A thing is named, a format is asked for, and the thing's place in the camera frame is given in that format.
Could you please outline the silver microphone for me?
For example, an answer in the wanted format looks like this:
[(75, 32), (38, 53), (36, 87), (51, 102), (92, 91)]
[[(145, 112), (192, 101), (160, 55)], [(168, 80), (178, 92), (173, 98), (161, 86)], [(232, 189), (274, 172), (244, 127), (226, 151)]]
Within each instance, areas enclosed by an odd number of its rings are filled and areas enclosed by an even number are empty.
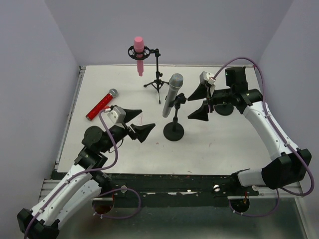
[(178, 91), (183, 86), (183, 76), (180, 73), (174, 73), (169, 80), (169, 90), (165, 99), (164, 108), (162, 111), (162, 116), (164, 118), (168, 117), (171, 108), (173, 107), (173, 102), (177, 96)]

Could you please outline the black round-base stand front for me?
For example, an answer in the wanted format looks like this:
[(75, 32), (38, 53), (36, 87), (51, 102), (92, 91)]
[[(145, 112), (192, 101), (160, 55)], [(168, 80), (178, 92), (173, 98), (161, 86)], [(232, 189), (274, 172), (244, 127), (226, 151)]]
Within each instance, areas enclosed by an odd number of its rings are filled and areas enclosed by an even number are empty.
[(180, 109), (180, 105), (185, 103), (186, 97), (184, 93), (180, 93), (168, 105), (170, 108), (175, 108), (175, 113), (172, 122), (168, 123), (163, 129), (163, 134), (165, 138), (169, 141), (179, 141), (184, 136), (184, 128), (181, 124), (178, 123), (177, 113)]

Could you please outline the black tripod shock-mount stand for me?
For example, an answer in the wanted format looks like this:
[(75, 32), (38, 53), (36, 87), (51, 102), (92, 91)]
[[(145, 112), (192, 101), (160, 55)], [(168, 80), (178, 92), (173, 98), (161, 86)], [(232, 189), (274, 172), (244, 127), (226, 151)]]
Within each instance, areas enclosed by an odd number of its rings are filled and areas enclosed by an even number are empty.
[[(135, 51), (133, 45), (128, 48), (128, 56), (135, 60), (137, 62), (137, 58), (135, 56)], [(144, 63), (144, 73), (150, 73), (151, 70), (154, 72), (152, 76), (154, 77), (152, 80), (149, 80), (147, 83), (143, 83), (143, 87), (146, 89), (147, 87), (153, 87), (157, 93), (158, 96), (158, 103), (161, 104), (161, 96), (160, 91), (163, 88), (163, 86), (168, 85), (168, 81), (165, 81), (162, 79), (163, 73), (160, 71), (160, 65), (159, 65), (159, 57), (161, 56), (160, 50), (158, 48), (149, 48), (147, 46), (144, 46), (144, 53), (143, 57), (140, 58), (140, 60), (147, 60), (151, 56), (155, 57), (155, 63), (154, 64), (145, 64)]]

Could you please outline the pink microphone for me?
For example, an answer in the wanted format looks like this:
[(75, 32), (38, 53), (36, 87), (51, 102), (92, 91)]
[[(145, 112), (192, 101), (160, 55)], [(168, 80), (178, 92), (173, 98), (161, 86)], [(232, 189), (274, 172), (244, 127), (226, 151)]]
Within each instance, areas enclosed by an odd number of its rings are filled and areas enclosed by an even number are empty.
[(143, 57), (143, 53), (144, 53), (144, 39), (141, 36), (136, 36), (134, 38), (134, 51), (135, 51), (135, 56), (137, 58), (137, 71), (138, 71), (138, 75), (140, 77), (143, 76), (143, 72), (144, 72), (144, 63), (143, 60), (140, 60), (140, 58)]

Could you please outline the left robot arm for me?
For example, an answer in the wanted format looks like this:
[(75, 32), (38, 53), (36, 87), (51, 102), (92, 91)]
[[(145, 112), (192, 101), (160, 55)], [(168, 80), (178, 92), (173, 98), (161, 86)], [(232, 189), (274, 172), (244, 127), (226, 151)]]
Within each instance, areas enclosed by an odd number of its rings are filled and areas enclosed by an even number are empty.
[(60, 182), (31, 209), (17, 215), (20, 231), (26, 239), (55, 239), (65, 223), (87, 202), (100, 194), (112, 194), (111, 179), (104, 173), (118, 161), (117, 143), (129, 136), (144, 142), (154, 123), (137, 126), (127, 123), (142, 110), (119, 106), (98, 113), (103, 128), (91, 126), (82, 140), (83, 148)]

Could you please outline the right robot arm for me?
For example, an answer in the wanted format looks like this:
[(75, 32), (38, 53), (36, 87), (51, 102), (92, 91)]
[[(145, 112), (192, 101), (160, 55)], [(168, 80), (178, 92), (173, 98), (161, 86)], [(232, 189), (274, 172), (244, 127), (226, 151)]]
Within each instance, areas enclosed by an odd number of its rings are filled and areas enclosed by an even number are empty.
[(203, 100), (199, 109), (188, 118), (208, 121), (209, 113), (228, 116), (237, 109), (254, 127), (264, 143), (271, 162), (259, 170), (245, 169), (235, 173), (243, 187), (266, 186), (270, 189), (283, 188), (304, 179), (306, 167), (312, 155), (292, 142), (272, 118), (268, 105), (258, 89), (249, 89), (245, 67), (230, 67), (225, 70), (226, 89), (215, 88), (214, 75), (203, 71), (199, 85), (188, 101)]

